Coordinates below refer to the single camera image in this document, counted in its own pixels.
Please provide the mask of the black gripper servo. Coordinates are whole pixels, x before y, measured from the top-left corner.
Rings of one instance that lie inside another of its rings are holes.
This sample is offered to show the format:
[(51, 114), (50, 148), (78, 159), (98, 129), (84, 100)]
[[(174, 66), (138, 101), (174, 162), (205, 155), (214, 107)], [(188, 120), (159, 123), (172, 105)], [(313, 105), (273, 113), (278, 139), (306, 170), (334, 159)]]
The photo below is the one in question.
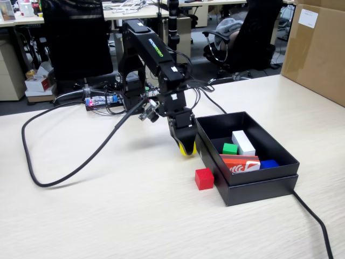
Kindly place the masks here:
[(196, 122), (192, 109), (184, 107), (178, 111), (168, 111), (167, 118), (170, 135), (181, 153), (192, 155), (196, 138)]

